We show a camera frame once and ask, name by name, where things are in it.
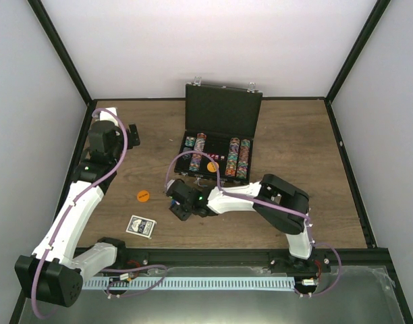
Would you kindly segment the black poker chip case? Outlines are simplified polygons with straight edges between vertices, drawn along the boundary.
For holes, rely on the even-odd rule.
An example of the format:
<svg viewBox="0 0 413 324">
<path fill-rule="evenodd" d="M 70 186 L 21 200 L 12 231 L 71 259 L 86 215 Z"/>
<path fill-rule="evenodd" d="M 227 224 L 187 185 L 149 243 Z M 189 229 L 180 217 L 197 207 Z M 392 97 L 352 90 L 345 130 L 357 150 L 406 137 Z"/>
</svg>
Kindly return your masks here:
<svg viewBox="0 0 413 324">
<path fill-rule="evenodd" d="M 212 159 L 209 153 L 224 155 L 224 161 L 215 161 L 219 164 L 220 182 L 234 184 L 248 184 L 254 135 L 256 132 L 260 106 L 263 94 L 251 82 L 245 88 L 207 84 L 200 76 L 193 82 L 187 83 L 185 89 L 185 132 L 180 145 L 183 154 L 174 164 L 174 172 L 180 175 L 192 176 L 196 179 L 216 180 L 217 174 L 207 171 L 207 164 Z M 198 133 L 206 134 L 202 160 L 198 171 L 190 171 L 189 165 L 194 147 L 184 145 L 187 136 L 196 137 Z M 225 175 L 229 142 L 232 138 L 250 141 L 248 158 L 248 173 L 246 179 Z"/>
</svg>

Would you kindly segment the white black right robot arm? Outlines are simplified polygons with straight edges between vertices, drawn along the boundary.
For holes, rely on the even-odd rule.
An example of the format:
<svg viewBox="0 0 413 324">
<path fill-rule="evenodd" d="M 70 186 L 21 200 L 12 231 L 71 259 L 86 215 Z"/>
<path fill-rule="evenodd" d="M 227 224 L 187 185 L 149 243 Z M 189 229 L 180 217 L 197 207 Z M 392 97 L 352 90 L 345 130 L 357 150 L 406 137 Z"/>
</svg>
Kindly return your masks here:
<svg viewBox="0 0 413 324">
<path fill-rule="evenodd" d="M 291 266 L 305 272 L 314 265 L 310 234 L 309 195 L 273 174 L 259 182 L 202 190 L 183 180 L 169 180 L 166 196 L 173 200 L 169 210 L 180 220 L 191 215 L 212 217 L 230 212 L 256 212 L 279 232 L 285 234 Z"/>
</svg>

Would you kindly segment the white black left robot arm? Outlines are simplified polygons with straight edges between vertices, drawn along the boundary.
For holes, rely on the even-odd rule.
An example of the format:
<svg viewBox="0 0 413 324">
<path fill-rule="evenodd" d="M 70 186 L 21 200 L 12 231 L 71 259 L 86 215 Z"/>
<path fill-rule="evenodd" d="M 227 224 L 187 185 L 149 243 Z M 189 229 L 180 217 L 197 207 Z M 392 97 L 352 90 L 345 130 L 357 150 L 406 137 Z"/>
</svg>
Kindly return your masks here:
<svg viewBox="0 0 413 324">
<path fill-rule="evenodd" d="M 70 307 L 82 284 L 103 269 L 122 272 L 128 265 L 126 245 L 101 238 L 86 252 L 75 254 L 90 216 L 117 175 L 127 150 L 135 144 L 133 127 L 126 128 L 114 107 L 96 109 L 89 131 L 89 156 L 76 167 L 58 216 L 30 256 L 19 256 L 15 272 L 34 308 L 38 301 Z"/>
</svg>

